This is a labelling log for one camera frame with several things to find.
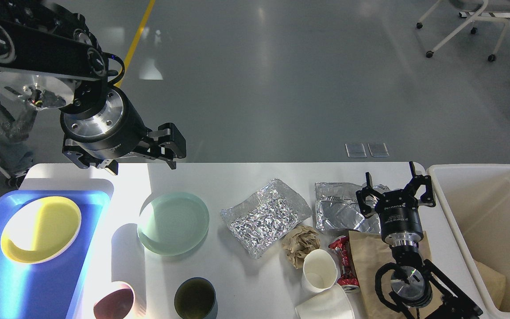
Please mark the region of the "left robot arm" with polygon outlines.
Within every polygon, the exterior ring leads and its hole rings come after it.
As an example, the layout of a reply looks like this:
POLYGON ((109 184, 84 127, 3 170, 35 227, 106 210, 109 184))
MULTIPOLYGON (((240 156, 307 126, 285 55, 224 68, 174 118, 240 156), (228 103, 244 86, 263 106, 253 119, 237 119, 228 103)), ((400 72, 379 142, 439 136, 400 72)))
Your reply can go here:
POLYGON ((132 155, 175 169, 186 157, 184 136, 174 123, 144 125, 116 86, 125 70, 82 14, 47 0, 0 0, 0 93, 34 111, 58 109, 71 162, 116 175, 117 159, 132 155))

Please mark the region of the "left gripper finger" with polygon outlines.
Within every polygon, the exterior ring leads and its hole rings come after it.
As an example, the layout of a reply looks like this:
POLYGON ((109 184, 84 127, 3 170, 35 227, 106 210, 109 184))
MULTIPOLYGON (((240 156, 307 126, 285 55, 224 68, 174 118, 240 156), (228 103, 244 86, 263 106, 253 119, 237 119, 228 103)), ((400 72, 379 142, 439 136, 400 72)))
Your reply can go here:
POLYGON ((111 175, 117 175, 119 173, 119 164, 115 159, 96 158, 72 139, 63 139, 62 153, 80 169, 88 169, 93 166, 97 169, 103 169, 111 175))
POLYGON ((186 139, 172 122, 158 126, 156 131, 147 130, 127 156, 165 161, 170 169, 176 169, 176 159, 186 157, 186 139))

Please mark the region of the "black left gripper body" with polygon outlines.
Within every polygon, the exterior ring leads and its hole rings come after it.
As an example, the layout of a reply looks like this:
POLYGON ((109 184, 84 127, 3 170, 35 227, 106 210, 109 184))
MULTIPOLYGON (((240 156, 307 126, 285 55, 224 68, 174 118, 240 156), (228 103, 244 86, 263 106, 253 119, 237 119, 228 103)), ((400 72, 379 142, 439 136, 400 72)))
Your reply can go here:
POLYGON ((148 128, 126 94, 111 86, 101 111, 87 119, 61 113, 64 131, 62 152, 74 158, 88 154, 98 160, 115 160, 134 151, 148 128))

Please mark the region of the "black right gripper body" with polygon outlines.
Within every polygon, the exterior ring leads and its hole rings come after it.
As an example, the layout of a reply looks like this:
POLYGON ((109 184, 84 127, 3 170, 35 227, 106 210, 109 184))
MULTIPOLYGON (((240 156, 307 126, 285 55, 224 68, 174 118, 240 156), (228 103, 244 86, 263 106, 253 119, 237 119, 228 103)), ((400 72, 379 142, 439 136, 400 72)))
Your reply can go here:
POLYGON ((377 204, 381 240, 389 245, 415 245, 424 238, 419 208, 406 202, 377 204))

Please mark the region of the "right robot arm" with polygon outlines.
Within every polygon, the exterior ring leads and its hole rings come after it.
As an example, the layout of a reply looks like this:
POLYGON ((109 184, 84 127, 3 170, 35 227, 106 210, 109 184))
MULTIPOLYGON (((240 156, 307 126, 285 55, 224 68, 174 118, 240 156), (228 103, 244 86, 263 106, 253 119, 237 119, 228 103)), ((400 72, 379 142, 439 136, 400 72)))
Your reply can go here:
POLYGON ((413 162, 409 168, 411 180, 401 189, 381 193, 366 172, 366 185, 356 192, 359 212, 365 218, 379 218, 381 240, 389 245, 394 259, 376 271, 377 298, 407 319, 418 319, 436 288, 441 305, 429 319, 478 319, 482 309, 429 259, 421 257, 419 244, 424 234, 419 207, 434 207, 436 202, 431 176, 418 174, 413 162))

